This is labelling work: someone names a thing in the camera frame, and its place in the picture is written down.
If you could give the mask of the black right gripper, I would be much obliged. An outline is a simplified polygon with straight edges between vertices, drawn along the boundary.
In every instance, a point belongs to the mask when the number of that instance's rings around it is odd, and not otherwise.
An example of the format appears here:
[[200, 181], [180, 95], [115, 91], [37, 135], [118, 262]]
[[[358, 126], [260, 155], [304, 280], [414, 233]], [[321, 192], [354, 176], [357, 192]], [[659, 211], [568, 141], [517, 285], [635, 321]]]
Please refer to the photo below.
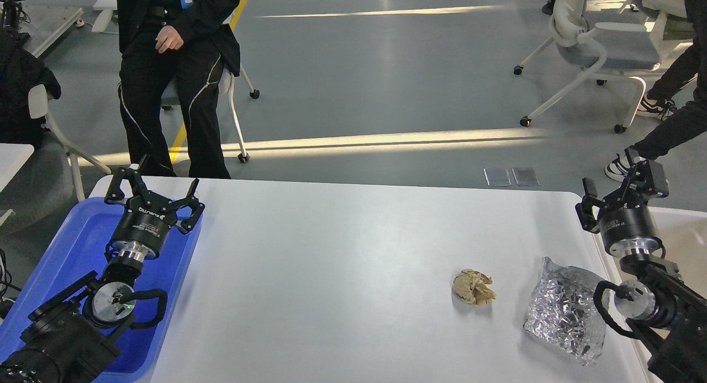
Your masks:
[[[628, 254], [654, 254], [663, 248], [659, 230], [648, 206], [649, 200], [669, 196], [663, 166], [627, 147], [610, 163], [610, 178], [621, 186], [610, 194], [608, 204], [598, 197], [593, 179], [582, 179], [585, 191], [575, 210], [582, 229], [600, 234], [606, 254], [622, 258]], [[594, 209], [598, 208], [598, 217]]]

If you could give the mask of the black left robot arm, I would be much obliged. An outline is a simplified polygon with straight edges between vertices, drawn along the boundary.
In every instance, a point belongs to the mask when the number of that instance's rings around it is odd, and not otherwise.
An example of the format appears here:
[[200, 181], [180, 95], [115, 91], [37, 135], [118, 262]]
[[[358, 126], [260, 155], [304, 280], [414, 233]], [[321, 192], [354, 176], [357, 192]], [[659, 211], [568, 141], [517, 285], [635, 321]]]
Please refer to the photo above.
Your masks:
[[139, 377], [161, 346], [205, 206], [121, 168], [69, 214], [2, 324], [3, 382]]

